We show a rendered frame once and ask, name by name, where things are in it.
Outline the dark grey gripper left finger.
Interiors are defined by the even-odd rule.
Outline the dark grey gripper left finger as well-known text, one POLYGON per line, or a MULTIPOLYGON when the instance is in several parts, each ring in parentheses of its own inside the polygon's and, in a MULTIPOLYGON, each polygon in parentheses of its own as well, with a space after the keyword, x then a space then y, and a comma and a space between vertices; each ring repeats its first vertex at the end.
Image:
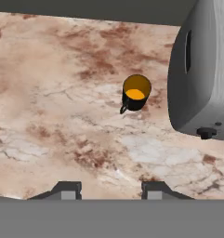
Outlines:
POLYGON ((81 181, 59 181, 51 191, 37 194, 31 200, 81 200, 81 191, 81 181))

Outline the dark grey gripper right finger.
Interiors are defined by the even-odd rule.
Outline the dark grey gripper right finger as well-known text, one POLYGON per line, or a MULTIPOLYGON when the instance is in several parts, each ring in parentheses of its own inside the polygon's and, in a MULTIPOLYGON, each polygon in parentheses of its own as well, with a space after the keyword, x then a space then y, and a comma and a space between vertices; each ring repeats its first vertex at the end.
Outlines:
POLYGON ((191 197, 172 191, 164 181, 143 181, 141 183, 142 200, 191 200, 191 197))

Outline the black mug with orange inside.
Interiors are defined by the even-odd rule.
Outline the black mug with orange inside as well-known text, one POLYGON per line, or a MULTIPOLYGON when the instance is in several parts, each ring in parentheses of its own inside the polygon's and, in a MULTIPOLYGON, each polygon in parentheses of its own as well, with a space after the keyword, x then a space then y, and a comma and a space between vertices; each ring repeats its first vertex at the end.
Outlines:
POLYGON ((145 105, 152 91, 149 79, 141 74, 128 76, 123 84, 122 107, 120 114, 126 110, 139 111, 145 105))

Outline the grey toaster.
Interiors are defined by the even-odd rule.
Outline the grey toaster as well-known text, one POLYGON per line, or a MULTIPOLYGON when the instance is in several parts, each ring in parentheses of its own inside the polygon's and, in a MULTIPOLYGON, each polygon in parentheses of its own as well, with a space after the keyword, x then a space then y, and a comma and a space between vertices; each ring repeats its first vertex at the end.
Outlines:
POLYGON ((224 140, 224 0, 197 0, 172 48, 167 77, 172 127, 224 140))

